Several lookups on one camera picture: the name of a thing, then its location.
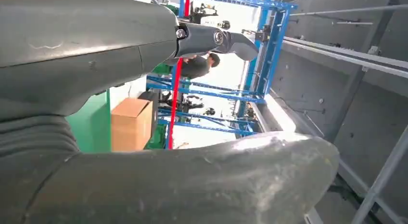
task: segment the red pole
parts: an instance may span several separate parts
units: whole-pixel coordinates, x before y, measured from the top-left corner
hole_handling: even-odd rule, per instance
[[[177,62],[176,75],[173,76],[175,82],[174,82],[174,88],[173,88],[173,104],[171,106],[171,120],[170,120],[170,127],[169,127],[168,149],[173,149],[173,127],[174,127],[174,120],[176,119],[177,92],[179,91],[178,87],[179,87],[179,82],[180,82],[182,65],[183,65],[183,59],[180,58]]]
[[[184,17],[188,17],[190,15],[190,0],[186,0],[186,4],[184,6]]]

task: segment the green wall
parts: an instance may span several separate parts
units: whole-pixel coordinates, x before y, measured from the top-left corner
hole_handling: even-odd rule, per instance
[[[81,151],[111,151],[111,110],[109,91],[92,96],[75,114],[67,118]]]

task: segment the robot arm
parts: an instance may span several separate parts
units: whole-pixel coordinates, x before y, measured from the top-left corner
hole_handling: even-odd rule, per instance
[[[79,152],[64,117],[90,96],[207,51],[257,54],[243,36],[179,25],[159,5],[0,0],[1,222],[297,223],[337,170],[336,148],[319,138],[266,133],[185,151]]]

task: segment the gray wall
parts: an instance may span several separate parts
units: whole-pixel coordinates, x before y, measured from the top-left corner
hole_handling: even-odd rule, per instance
[[[385,0],[299,0],[294,13],[353,9],[385,5]],[[347,20],[376,22],[381,12],[328,14]],[[394,13],[381,39],[382,56],[408,61],[408,11]],[[360,51],[371,26],[332,25],[337,20],[296,16],[286,36],[303,35],[307,41]],[[302,117],[304,111],[323,132],[332,125],[345,84],[359,66],[298,49],[282,48],[272,89]],[[343,160],[371,185],[393,146],[408,124],[408,79],[369,70],[352,102],[335,144]],[[401,216],[408,217],[408,156],[382,193],[382,198]],[[323,214],[327,223],[334,223]]]

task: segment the blue steel rack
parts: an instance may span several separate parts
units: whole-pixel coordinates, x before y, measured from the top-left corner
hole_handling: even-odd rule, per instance
[[[193,93],[193,94],[201,94],[201,95],[208,95],[208,96],[215,96],[226,98],[229,100],[235,101],[242,101],[244,103],[240,103],[237,119],[222,119],[222,118],[214,118],[214,117],[207,117],[201,116],[196,114],[190,113],[182,113],[177,112],[177,117],[195,117],[206,119],[212,121],[214,123],[223,126],[223,128],[212,128],[212,127],[204,127],[201,125],[183,123],[183,122],[176,122],[175,125],[185,126],[185,127],[193,127],[199,129],[207,129],[207,130],[215,130],[221,132],[230,132],[235,133],[239,136],[246,136],[254,134],[253,132],[253,121],[244,120],[244,114],[247,107],[247,102],[253,103],[265,103],[264,96],[268,94],[268,89],[272,85],[273,76],[275,73],[275,68],[277,67],[279,54],[281,51],[281,46],[283,43],[284,34],[286,31],[286,27],[289,22],[289,16],[291,10],[297,8],[296,5],[278,1],[271,1],[271,0],[215,0],[215,1],[222,1],[226,3],[233,3],[239,4],[244,6],[252,6],[252,7],[261,7],[262,12],[260,15],[260,19],[258,22],[258,29],[262,29],[263,26],[267,23],[268,17],[270,16],[268,13],[272,11],[275,16],[273,18],[272,26],[271,26],[271,33],[269,35],[269,40],[261,43],[260,41],[256,41],[255,45],[260,48],[263,46],[266,51],[264,57],[258,56],[258,58],[254,59],[250,62],[248,66],[248,72],[245,78],[245,83],[243,85],[242,90],[238,89],[229,89],[219,86],[213,86],[204,83],[196,83],[196,82],[189,82],[189,81],[180,81],[181,85],[187,86],[196,86],[200,87],[200,90],[190,90],[184,87],[179,87],[178,92],[181,93]],[[180,16],[184,14],[184,0],[180,0]],[[255,82],[257,87],[251,90],[251,85],[253,84],[253,78],[255,73],[255,66],[258,65],[260,69],[260,73],[258,74],[258,82]],[[175,75],[175,68],[173,68],[172,75]],[[166,79],[160,77],[153,77],[148,76],[148,80],[153,81],[155,83],[148,83],[146,85],[147,88],[158,88],[162,90],[173,90],[175,85],[175,80],[173,79]],[[159,117],[166,117],[170,116],[170,112],[167,110],[159,110]],[[229,122],[230,125],[225,125],[222,122]],[[159,123],[168,124],[167,120],[159,119]]]

